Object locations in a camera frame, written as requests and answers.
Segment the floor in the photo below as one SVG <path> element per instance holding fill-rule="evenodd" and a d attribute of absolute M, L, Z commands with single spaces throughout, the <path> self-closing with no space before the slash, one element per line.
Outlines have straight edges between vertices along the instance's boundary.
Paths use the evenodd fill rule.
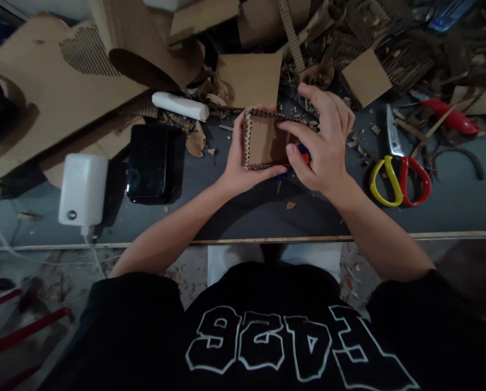
<path fill-rule="evenodd" d="M 468 297 L 486 319 L 486 240 L 436 240 L 420 242 L 442 274 Z M 99 258 L 112 269 L 122 249 L 100 249 Z M 31 279 L 39 277 L 41 302 L 45 311 L 68 307 L 76 318 L 85 307 L 93 282 L 100 278 L 99 271 L 88 250 L 29 251 L 27 255 L 50 262 L 42 264 L 15 258 L 0 252 L 0 277 L 10 278 L 19 287 L 27 289 Z M 354 243 L 343 243 L 341 254 L 341 298 L 368 316 L 365 305 L 380 279 L 368 265 Z M 207 249 L 190 246 L 167 270 L 166 276 L 175 280 L 181 290 L 181 301 L 188 308 L 192 301 L 206 289 Z M 41 317 L 40 312 L 28 311 L 20 316 L 16 313 L 16 300 L 0 306 L 0 335 L 20 325 Z M 55 329 L 38 333 L 24 344 L 0 355 L 0 384 L 20 369 L 31 365 L 30 357 L 43 363 L 41 370 L 18 389 L 32 390 L 48 373 L 74 332 L 77 321 L 67 319 L 59 322 Z"/>

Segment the person's left hand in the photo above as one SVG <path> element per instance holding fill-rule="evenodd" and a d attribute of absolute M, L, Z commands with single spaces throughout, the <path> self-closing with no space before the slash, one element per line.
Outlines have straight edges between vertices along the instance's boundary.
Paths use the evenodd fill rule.
<path fill-rule="evenodd" d="M 258 105 L 254 108 L 269 112 L 275 111 L 275 106 L 265 108 Z M 228 153 L 226 169 L 216 182 L 216 185 L 223 191 L 227 191 L 231 198 L 250 190 L 262 181 L 286 172 L 285 166 L 274 166 L 262 170 L 248 170 L 243 167 L 243 116 L 247 110 L 244 110 L 233 123 L 232 146 Z"/>

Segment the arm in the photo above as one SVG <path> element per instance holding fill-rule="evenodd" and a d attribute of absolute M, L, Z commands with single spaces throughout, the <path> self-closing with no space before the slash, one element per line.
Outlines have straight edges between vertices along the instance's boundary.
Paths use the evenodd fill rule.
<path fill-rule="evenodd" d="M 221 178 L 187 204 L 139 235 L 122 254 L 110 277 L 132 272 L 163 273 L 185 251 L 201 227 L 225 203 L 266 179 L 286 172 L 284 166 L 261 171 L 243 167 L 243 113 L 233 124 L 232 145 Z"/>
<path fill-rule="evenodd" d="M 380 210 L 346 172 L 345 140 L 355 115 L 332 93 L 301 84 L 299 93 L 319 111 L 316 134 L 308 127 L 283 122 L 280 129 L 295 135 L 309 150 L 310 165 L 298 148 L 287 145 L 290 164 L 309 189 L 320 191 L 339 211 L 360 250 L 385 280 L 411 281 L 423 277 L 434 264 L 402 227 Z"/>

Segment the white power adapter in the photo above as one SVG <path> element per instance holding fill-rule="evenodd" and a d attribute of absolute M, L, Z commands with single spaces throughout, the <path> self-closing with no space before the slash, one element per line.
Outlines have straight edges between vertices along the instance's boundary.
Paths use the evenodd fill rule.
<path fill-rule="evenodd" d="M 105 184 L 109 161 L 91 154 L 69 154 L 65 157 L 64 179 L 58 221 L 81 227 L 81 234 L 94 256 L 104 278 L 96 249 L 91 244 L 92 227 L 101 223 L 105 202 Z"/>

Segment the gray tabletop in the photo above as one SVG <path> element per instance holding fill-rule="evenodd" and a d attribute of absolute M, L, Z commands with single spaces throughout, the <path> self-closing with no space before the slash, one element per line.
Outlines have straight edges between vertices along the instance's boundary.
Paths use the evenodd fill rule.
<path fill-rule="evenodd" d="M 400 102 L 392 103 L 392 107 L 398 104 Z M 286 102 L 284 113 L 289 114 Z M 361 135 L 364 146 L 375 159 L 388 153 L 384 113 L 385 103 L 381 101 L 356 113 L 354 131 Z M 370 130 L 371 123 L 383 128 L 379 136 Z M 168 213 L 213 184 L 222 174 L 231 133 L 217 127 L 218 124 L 219 118 L 211 117 L 204 126 L 208 146 L 217 149 L 216 164 L 209 154 L 198 159 L 185 153 L 181 194 L 176 201 L 167 205 Z M 410 153 L 413 150 L 411 145 L 415 146 L 416 141 L 404 131 L 399 133 L 404 151 Z M 467 157 L 447 153 L 437 160 L 440 182 L 434 181 L 427 203 L 414 208 L 385 208 L 385 212 L 409 233 L 421 234 L 415 236 L 486 236 L 486 137 L 469 142 L 464 147 L 481 160 L 485 180 L 476 178 L 474 167 Z M 371 167 L 362 165 L 363 160 L 357 150 L 347 148 L 348 172 L 370 194 L 367 181 Z M 382 186 L 380 181 L 377 182 L 379 190 L 388 197 L 389 186 Z M 48 182 L 14 200 L 1 200 L 0 228 L 4 237 L 19 248 L 83 247 L 78 228 L 58 223 L 59 200 L 60 190 Z M 289 201 L 296 203 L 296 207 L 287 210 Z M 42 216 L 42 219 L 37 222 L 17 219 L 18 213 L 27 211 Z M 117 215 L 105 223 L 97 243 L 127 245 L 166 214 L 161 205 L 133 204 L 123 197 Z M 228 202 L 201 229 L 195 240 L 207 243 L 326 241 L 346 240 L 349 234 L 335 208 L 320 194 L 308 191 L 294 173 L 290 173 L 279 194 L 276 192 L 276 182 L 269 180 Z"/>

